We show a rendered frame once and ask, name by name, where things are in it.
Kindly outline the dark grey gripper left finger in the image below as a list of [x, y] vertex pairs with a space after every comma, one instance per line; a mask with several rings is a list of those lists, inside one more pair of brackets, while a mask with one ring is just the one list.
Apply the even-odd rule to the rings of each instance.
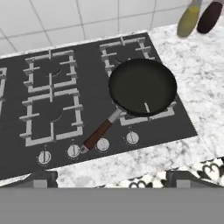
[[29, 177], [10, 183], [8, 187], [24, 188], [57, 188], [58, 173], [56, 171], [40, 171], [31, 174]]

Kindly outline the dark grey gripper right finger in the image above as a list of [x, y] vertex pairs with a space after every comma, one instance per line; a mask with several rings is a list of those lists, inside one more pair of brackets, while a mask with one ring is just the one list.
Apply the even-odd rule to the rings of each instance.
[[203, 171], [199, 172], [198, 178], [189, 171], [168, 171], [165, 186], [170, 188], [219, 187], [219, 185], [209, 182], [208, 176]]

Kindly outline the yellow oil bottle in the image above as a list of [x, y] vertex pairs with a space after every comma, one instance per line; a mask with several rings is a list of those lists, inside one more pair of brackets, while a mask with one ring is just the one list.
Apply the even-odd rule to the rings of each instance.
[[187, 38], [195, 28], [199, 15], [202, 0], [192, 0], [181, 19], [178, 21], [177, 35]]

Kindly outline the dark maroon bottle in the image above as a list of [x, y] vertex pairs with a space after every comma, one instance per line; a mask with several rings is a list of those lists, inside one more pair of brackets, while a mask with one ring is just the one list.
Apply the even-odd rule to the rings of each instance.
[[202, 13], [198, 25], [197, 32], [201, 34], [209, 33], [216, 25], [224, 5], [224, 0], [213, 0]]

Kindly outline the black gas hob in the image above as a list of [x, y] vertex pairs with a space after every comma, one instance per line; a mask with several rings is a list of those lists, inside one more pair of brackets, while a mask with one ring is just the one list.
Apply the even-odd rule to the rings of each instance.
[[[114, 111], [109, 73], [132, 58], [159, 59], [148, 33], [0, 59], [0, 180], [196, 136], [176, 99], [151, 118], [122, 116], [103, 137], [106, 151], [67, 155]], [[139, 135], [135, 145], [126, 142], [130, 131]], [[38, 163], [41, 151], [52, 155], [46, 165]]]

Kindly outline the silver hob knob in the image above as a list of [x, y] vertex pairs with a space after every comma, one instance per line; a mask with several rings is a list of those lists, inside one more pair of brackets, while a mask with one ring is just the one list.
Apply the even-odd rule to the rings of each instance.
[[106, 151], [109, 148], [109, 140], [106, 138], [101, 138], [97, 142], [96, 147], [99, 151]]
[[67, 155], [70, 158], [77, 158], [80, 155], [80, 147], [77, 144], [71, 144], [67, 149]]
[[135, 131], [130, 131], [126, 136], [126, 142], [135, 145], [139, 142], [139, 135]]
[[42, 150], [38, 155], [38, 163], [47, 165], [52, 159], [52, 155], [48, 150]]

